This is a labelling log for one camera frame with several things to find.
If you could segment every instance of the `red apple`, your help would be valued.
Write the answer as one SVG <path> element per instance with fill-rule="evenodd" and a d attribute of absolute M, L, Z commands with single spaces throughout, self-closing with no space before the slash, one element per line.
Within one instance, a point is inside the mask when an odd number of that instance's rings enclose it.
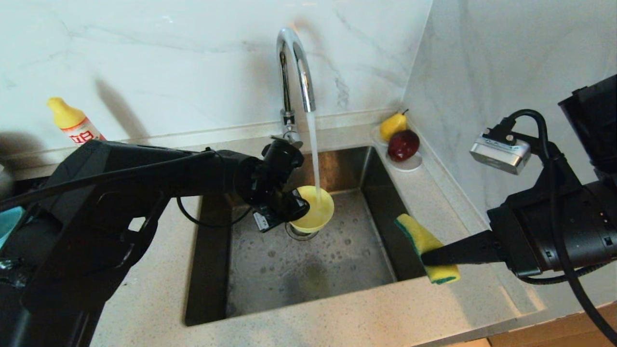
<path fill-rule="evenodd" d="M 420 147 L 418 135 L 411 130 L 403 130 L 390 138 L 387 155 L 396 162 L 402 162 L 416 154 Z"/>

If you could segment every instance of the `bottle label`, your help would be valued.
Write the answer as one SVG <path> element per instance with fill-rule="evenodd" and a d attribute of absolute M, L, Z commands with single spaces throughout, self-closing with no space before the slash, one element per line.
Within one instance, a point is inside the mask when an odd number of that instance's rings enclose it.
<path fill-rule="evenodd" d="M 77 146 L 81 146 L 89 140 L 105 140 L 103 134 L 94 127 L 94 124 L 90 122 L 87 117 L 84 118 L 81 123 L 74 127 L 64 128 L 62 131 L 73 140 Z"/>

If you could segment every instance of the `running water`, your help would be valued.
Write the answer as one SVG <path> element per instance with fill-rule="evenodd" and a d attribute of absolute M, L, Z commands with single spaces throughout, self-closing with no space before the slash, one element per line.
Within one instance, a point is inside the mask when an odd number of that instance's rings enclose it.
<path fill-rule="evenodd" d="M 321 185 L 319 182 L 319 157 L 317 156 L 317 130 L 315 129 L 315 113 L 307 112 L 308 133 L 310 135 L 310 150 L 313 154 L 313 173 L 315 174 L 315 198 L 317 206 L 321 205 Z"/>

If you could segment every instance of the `white marble wall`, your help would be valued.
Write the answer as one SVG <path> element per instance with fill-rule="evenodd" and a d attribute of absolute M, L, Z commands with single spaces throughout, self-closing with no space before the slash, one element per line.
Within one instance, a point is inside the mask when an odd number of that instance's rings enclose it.
<path fill-rule="evenodd" d="M 275 40 L 290 24 L 319 114 L 398 106 L 431 3 L 2 1 L 0 156 L 72 145 L 52 123 L 50 96 L 111 140 L 276 120 Z"/>
<path fill-rule="evenodd" d="M 480 131 L 518 109 L 544 114 L 550 140 L 581 181 L 596 180 L 557 103 L 617 72 L 616 43 L 616 1 L 435 0 L 404 104 L 486 218 L 486 209 L 533 185 L 541 169 L 534 158 L 517 177 L 468 153 Z M 515 130 L 537 133 L 528 119 Z"/>

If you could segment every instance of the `chrome faucet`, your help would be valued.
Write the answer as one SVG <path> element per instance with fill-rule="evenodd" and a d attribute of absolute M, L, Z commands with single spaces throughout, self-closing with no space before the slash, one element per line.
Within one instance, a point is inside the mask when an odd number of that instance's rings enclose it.
<path fill-rule="evenodd" d="M 276 53 L 281 68 L 280 77 L 283 86 L 283 108 L 281 109 L 281 116 L 283 117 L 283 138 L 296 148 L 300 148 L 302 147 L 302 141 L 297 132 L 296 113 L 291 107 L 291 102 L 289 100 L 289 75 L 287 71 L 288 54 L 285 48 L 289 49 L 291 56 L 296 62 L 304 112 L 313 112 L 315 110 L 313 81 L 311 81 L 310 78 L 309 62 L 307 62 L 300 38 L 292 28 L 282 28 L 281 31 L 278 32 L 278 37 L 276 38 Z"/>

